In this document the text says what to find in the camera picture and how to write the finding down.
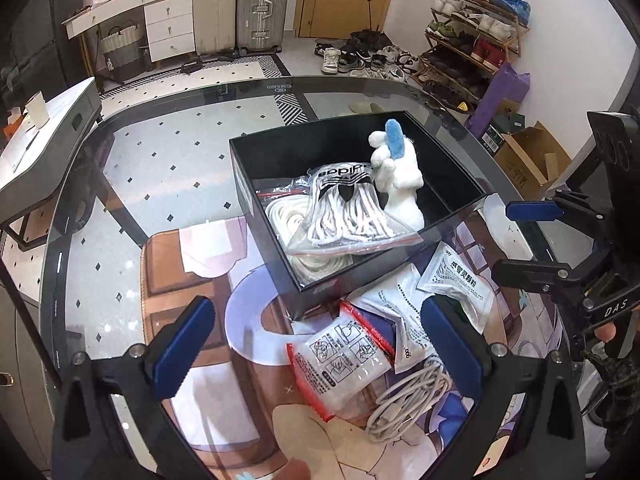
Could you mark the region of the person's right hand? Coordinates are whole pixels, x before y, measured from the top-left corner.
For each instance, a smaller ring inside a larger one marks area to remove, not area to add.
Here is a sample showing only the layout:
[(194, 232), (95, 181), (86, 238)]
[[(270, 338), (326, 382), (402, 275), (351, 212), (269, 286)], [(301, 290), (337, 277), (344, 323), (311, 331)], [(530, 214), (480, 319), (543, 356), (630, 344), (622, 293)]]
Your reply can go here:
[(617, 337), (618, 332), (623, 333), (622, 338), (625, 338), (630, 330), (637, 333), (639, 330), (639, 321), (634, 320), (632, 315), (638, 311), (639, 305), (635, 304), (632, 310), (616, 315), (615, 318), (610, 318), (606, 324), (596, 328), (594, 334), (600, 341), (610, 342)]

